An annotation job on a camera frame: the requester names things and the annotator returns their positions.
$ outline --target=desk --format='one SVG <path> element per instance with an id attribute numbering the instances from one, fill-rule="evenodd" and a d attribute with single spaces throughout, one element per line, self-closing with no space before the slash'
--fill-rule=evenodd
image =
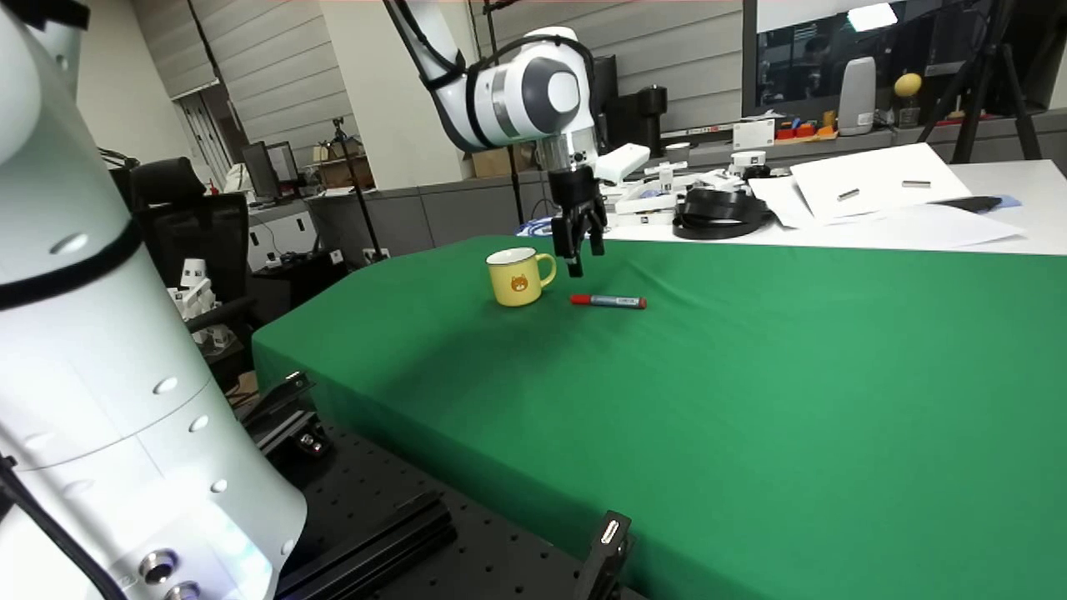
<path id="1" fill-rule="evenodd" d="M 280 268 L 283 252 L 341 250 L 348 264 L 368 261 L 368 225 L 358 195 L 313 192 L 278 206 L 250 206 L 250 271 Z"/>
<path id="2" fill-rule="evenodd" d="M 999 240 L 991 246 L 966 246 L 975 252 L 1060 252 L 1067 256 L 1067 181 L 1050 159 L 1016 159 L 1016 163 L 964 163 L 952 165 L 952 174 L 971 188 L 978 195 L 1014 195 L 1022 206 L 1005 206 L 994 210 L 994 221 L 1005 221 L 1010 225 L 1019 225 L 1022 240 Z M 656 213 L 648 222 L 637 222 L 631 216 L 619 225 L 608 230 L 608 240 L 677 240 L 671 225 L 671 213 Z M 772 242 L 772 246 L 823 246 L 827 240 L 821 234 L 789 234 L 779 225 L 757 230 L 740 240 L 726 242 Z"/>
<path id="3" fill-rule="evenodd" d="M 352 273 L 259 373 L 569 554 L 631 512 L 656 600 L 1067 596 L 1062 256 L 608 242 L 498 310 L 511 242 Z"/>
<path id="4" fill-rule="evenodd" d="M 1045 155 L 1050 155 L 1057 165 L 1067 170 L 1067 111 L 1034 114 L 1034 126 L 1038 126 Z M 956 145 L 956 133 L 961 133 L 961 126 L 936 126 L 929 133 L 929 145 L 945 159 L 951 159 L 952 145 Z M 881 151 L 881 145 L 902 145 L 902 142 L 917 142 L 917 140 L 919 140 L 917 126 L 915 129 L 871 129 L 863 135 L 838 135 L 831 142 L 769 145 L 768 155 L 778 165 L 792 165 L 792 163 L 823 159 L 823 155 L 863 153 L 863 151 Z M 696 142 L 690 151 L 690 165 L 696 165 L 696 170 L 723 165 L 723 163 L 729 163 L 729 153 L 735 153 L 729 140 Z M 982 118 L 980 120 L 975 159 L 978 163 L 1022 159 L 1019 135 L 1016 135 L 1010 118 Z"/>

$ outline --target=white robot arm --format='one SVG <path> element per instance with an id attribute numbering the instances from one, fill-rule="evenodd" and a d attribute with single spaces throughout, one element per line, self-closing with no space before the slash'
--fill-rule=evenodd
<path id="1" fill-rule="evenodd" d="M 573 31 L 546 25 L 501 56 L 466 65 L 436 0 L 382 0 L 414 56 L 446 135 L 460 151 L 539 140 L 551 165 L 556 256 L 579 275 L 579 240 L 603 252 L 603 200 L 594 178 L 589 49 Z"/>
<path id="2" fill-rule="evenodd" d="M 60 65 L 0 3 L 2 596 L 270 596 L 308 504 L 232 421 Z"/>

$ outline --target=monitor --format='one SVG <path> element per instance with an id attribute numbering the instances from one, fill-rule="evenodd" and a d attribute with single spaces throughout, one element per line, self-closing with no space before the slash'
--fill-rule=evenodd
<path id="1" fill-rule="evenodd" d="M 242 145 L 242 165 L 252 184 L 258 204 L 278 204 L 280 184 L 278 184 L 268 142 Z"/>
<path id="2" fill-rule="evenodd" d="M 841 73 L 853 56 L 877 60 L 877 103 L 890 108 L 901 73 L 928 73 L 922 108 L 980 49 L 1005 0 L 890 0 L 896 24 L 853 31 L 847 11 L 871 0 L 748 0 L 742 114 L 821 118 L 838 111 Z M 1048 111 L 1067 38 L 1067 0 L 1014 0 L 1006 44 L 1031 111 Z M 994 76 L 991 114 L 1010 114 L 1006 81 Z"/>
<path id="3" fill-rule="evenodd" d="M 283 140 L 283 142 L 268 142 L 268 155 L 270 155 L 270 165 L 273 165 L 273 178 L 280 188 L 301 188 L 301 170 L 296 170 L 296 155 L 294 155 L 294 145 Z"/>
<path id="4" fill-rule="evenodd" d="M 748 0 L 742 114 L 821 118 L 838 111 L 841 76 L 853 56 L 875 56 L 881 108 L 906 69 L 929 60 L 932 14 L 941 0 L 893 0 L 896 24 L 856 31 L 853 5 L 871 0 Z"/>

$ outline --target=white table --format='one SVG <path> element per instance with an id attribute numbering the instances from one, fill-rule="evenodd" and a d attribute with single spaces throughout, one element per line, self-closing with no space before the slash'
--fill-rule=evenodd
<path id="1" fill-rule="evenodd" d="M 1010 222 L 1026 236 L 996 240 L 982 246 L 945 246 L 945 242 L 910 242 L 906 250 L 966 250 L 966 252 L 1060 252 L 1067 256 L 1067 181 L 1050 159 L 1014 159 L 1014 163 L 961 163 L 952 174 L 971 188 L 975 195 L 1014 195 L 1019 206 L 996 206 L 991 221 Z M 651 213 L 648 222 L 637 216 L 610 221 L 608 240 L 677 240 L 671 213 Z M 841 246 L 823 240 L 816 230 L 779 230 L 768 225 L 749 236 L 719 242 L 772 242 L 772 246 Z M 901 242 L 859 240 L 847 246 L 887 246 Z"/>

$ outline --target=cable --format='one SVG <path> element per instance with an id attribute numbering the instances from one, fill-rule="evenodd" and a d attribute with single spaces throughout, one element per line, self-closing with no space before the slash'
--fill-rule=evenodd
<path id="1" fill-rule="evenodd" d="M 50 19 L 74 25 L 74 31 L 91 31 L 91 5 L 83 3 L 68 3 L 68 0 L 2 0 L 2 5 L 19 18 L 23 24 L 43 31 Z"/>
<path id="2" fill-rule="evenodd" d="M 491 25 L 491 49 L 494 49 L 494 64 L 498 64 L 498 19 L 494 19 L 494 11 L 504 11 L 504 5 L 511 5 L 512 0 L 507 0 L 507 3 L 498 3 L 498 5 L 491 5 L 491 0 L 482 3 L 482 14 L 486 14 L 486 25 Z M 516 221 L 520 221 L 520 225 L 528 225 L 528 221 L 524 221 L 524 191 L 520 191 L 520 165 L 516 165 L 516 159 L 512 159 L 512 145 L 507 142 L 507 165 L 511 165 L 511 195 L 512 195 L 512 213 L 516 213 Z"/>
<path id="3" fill-rule="evenodd" d="M 546 200 L 546 195 L 539 195 L 539 200 L 529 206 L 528 221 L 554 216 L 554 213 L 539 213 L 543 206 L 551 206 L 551 200 Z"/>
<path id="4" fill-rule="evenodd" d="M 543 38 L 543 34 L 539 34 L 539 38 L 520 38 L 520 41 L 512 41 L 512 44 L 504 44 L 501 49 L 494 49 L 494 56 L 482 56 L 482 60 L 477 60 L 477 64 L 466 65 L 466 118 L 469 118 L 474 135 L 482 140 L 482 133 L 480 133 L 480 118 L 477 118 L 477 111 L 474 111 L 474 82 L 477 82 L 477 76 L 480 76 L 486 65 L 498 65 L 501 56 L 507 56 L 507 53 L 512 53 L 512 49 L 520 49 L 520 46 L 529 46 L 529 44 L 569 46 L 569 49 L 586 64 L 586 76 L 594 76 L 594 53 L 589 53 L 589 46 L 583 46 L 583 44 L 578 44 L 578 41 L 569 41 L 569 38 Z"/>
<path id="5" fill-rule="evenodd" d="M 91 576 L 102 600 L 124 600 L 124 591 L 110 579 L 110 572 L 33 499 L 33 492 L 12 474 L 12 458 L 0 458 L 0 492 L 19 506 L 60 546 L 60 554 L 80 565 L 80 572 Z"/>
<path id="6" fill-rule="evenodd" d="M 466 60 L 462 53 L 458 53 L 458 64 L 449 64 L 442 53 L 436 53 L 436 46 L 427 41 L 427 34 L 421 31 L 416 18 L 409 14 L 407 0 L 392 3 L 401 11 L 401 18 L 407 19 L 407 31 L 414 34 L 414 41 L 429 53 L 429 60 L 442 69 L 446 81 L 458 81 L 453 73 L 462 73 Z"/>
<path id="7" fill-rule="evenodd" d="M 352 181 L 352 192 L 358 192 L 358 204 L 359 204 L 359 213 L 363 213 L 363 225 L 368 225 L 368 236 L 371 236 L 371 246 L 372 246 L 372 264 L 382 261 L 380 252 L 380 240 L 376 240 L 376 230 L 372 230 L 372 221 L 371 221 L 371 206 L 368 206 L 368 195 L 363 195 L 363 188 L 359 188 L 359 178 L 358 178 L 358 163 L 352 163 L 352 153 L 348 151 L 348 133 L 341 129 L 342 118 L 333 120 L 333 142 L 341 142 L 341 153 L 342 153 L 342 163 L 348 163 L 348 178 Z"/>

